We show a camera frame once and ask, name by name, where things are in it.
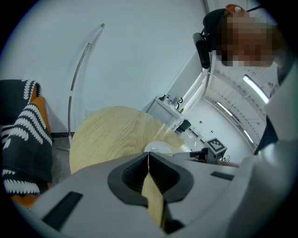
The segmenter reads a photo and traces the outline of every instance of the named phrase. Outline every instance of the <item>patterned throw blanket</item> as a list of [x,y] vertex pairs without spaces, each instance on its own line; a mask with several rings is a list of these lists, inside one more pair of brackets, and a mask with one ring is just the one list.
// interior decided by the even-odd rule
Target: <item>patterned throw blanket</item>
[[0,93],[5,87],[5,92],[10,94],[0,96],[4,100],[1,103],[1,175],[6,191],[11,196],[43,193],[47,183],[52,182],[52,139],[39,108],[30,103],[34,93],[40,94],[39,84],[29,80],[2,80],[0,86]]

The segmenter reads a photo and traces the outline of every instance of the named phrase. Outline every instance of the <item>black cap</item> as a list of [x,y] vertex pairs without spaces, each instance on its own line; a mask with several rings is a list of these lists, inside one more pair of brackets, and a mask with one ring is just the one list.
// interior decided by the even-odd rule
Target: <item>black cap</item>
[[209,35],[206,37],[207,45],[209,50],[216,50],[217,56],[219,56],[221,62],[228,66],[230,61],[226,54],[222,52],[222,33],[223,33],[223,21],[225,19],[224,14],[226,12],[225,8],[214,10],[208,13],[204,19],[204,29],[203,32]]

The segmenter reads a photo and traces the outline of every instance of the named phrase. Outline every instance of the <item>round wooden table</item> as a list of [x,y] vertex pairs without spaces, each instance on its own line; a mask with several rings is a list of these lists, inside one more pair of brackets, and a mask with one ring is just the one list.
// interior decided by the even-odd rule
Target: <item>round wooden table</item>
[[[143,153],[152,141],[163,141],[181,152],[183,141],[164,123],[139,110],[113,106],[89,115],[74,134],[70,147],[70,170],[74,173],[130,154]],[[148,213],[160,225],[163,197],[148,173],[142,195],[148,199]]]

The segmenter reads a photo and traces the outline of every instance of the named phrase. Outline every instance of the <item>ceiling light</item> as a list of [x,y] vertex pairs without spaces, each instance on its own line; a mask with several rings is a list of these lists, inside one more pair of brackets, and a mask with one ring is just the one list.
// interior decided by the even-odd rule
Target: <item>ceiling light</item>
[[246,136],[248,137],[248,139],[250,139],[250,141],[253,143],[253,141],[252,141],[251,137],[249,136],[249,134],[247,133],[247,131],[246,131],[246,130],[244,130],[244,133],[246,134]]
[[233,116],[232,113],[229,112],[220,102],[217,103],[222,109],[224,109],[231,117]]
[[261,97],[261,99],[267,104],[269,102],[269,99],[267,95],[264,93],[264,91],[248,76],[244,75],[243,80],[252,87],[253,90],[256,91],[256,93]]

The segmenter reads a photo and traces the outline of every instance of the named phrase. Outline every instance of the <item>gray floor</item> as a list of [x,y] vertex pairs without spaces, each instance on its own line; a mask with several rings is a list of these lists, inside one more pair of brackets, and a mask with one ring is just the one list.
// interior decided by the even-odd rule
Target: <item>gray floor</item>
[[52,166],[52,186],[63,181],[70,176],[69,151],[59,149],[69,149],[68,138],[54,138],[52,146],[53,166]]

